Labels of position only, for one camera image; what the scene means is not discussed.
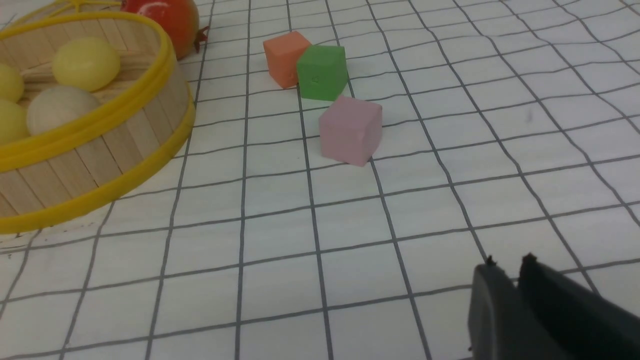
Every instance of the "yellow ball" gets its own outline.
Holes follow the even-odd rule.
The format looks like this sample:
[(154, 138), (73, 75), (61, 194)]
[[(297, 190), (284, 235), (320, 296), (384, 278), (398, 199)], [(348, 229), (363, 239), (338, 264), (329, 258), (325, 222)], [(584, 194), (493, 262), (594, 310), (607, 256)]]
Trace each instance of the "yellow ball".
[(0, 146), (27, 138), (27, 111), (9, 100), (0, 99)]
[(120, 72), (120, 55), (102, 38), (77, 38), (58, 49), (51, 69), (60, 85), (92, 92), (115, 79)]
[(24, 94), (24, 80), (18, 69), (0, 63), (0, 99), (18, 102)]

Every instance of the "basket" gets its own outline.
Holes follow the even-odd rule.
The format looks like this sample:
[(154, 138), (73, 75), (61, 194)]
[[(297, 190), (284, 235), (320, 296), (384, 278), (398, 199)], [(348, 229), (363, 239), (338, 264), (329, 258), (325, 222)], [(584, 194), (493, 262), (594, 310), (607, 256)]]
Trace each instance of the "basket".
[(80, 12), (120, 11), (121, 1), (105, 0), (55, 0), (27, 15), (17, 19), (10, 26), (36, 22), (59, 15), (71, 15)]
[(95, 111), (0, 147), (0, 233), (42, 229), (108, 204), (165, 166), (191, 132), (195, 108), (168, 35), (125, 12), (77, 13), (0, 32), (0, 61), (25, 80), (20, 105), (57, 85), (55, 51), (84, 36), (111, 43), (120, 74), (93, 93), (102, 103)]

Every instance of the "foam block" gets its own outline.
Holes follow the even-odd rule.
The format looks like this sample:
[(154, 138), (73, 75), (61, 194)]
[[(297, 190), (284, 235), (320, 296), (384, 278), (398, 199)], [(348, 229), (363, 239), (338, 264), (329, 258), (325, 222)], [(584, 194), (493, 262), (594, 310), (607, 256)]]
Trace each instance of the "foam block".
[(280, 35), (262, 43), (269, 75), (282, 88), (298, 83), (296, 63), (311, 43), (297, 31)]
[(349, 79), (342, 46), (311, 45), (298, 60), (300, 96), (334, 101)]
[(363, 167), (382, 138), (382, 105), (340, 95), (319, 126), (325, 158)]

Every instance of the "ball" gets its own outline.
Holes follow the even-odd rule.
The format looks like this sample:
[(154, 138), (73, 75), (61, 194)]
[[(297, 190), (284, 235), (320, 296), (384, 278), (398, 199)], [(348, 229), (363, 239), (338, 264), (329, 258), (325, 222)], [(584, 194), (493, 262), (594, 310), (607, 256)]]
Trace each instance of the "ball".
[(39, 93), (27, 109), (27, 128), (39, 135), (72, 122), (100, 107), (90, 92), (73, 86), (58, 85)]
[(0, 63), (0, 99), (18, 102), (24, 94), (24, 80), (18, 69)]
[(60, 85), (92, 92), (116, 78), (120, 72), (120, 55), (102, 38), (77, 38), (58, 49), (51, 70)]
[(0, 99), (0, 146), (29, 137), (27, 111), (13, 101)]

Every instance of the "green cube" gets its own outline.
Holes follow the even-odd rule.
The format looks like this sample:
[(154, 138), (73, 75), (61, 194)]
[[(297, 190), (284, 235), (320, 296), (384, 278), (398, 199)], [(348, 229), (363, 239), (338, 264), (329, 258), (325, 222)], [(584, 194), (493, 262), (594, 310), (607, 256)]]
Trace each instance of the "green cube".
[(342, 46), (311, 45), (296, 68), (300, 95), (305, 99), (335, 101), (349, 79)]

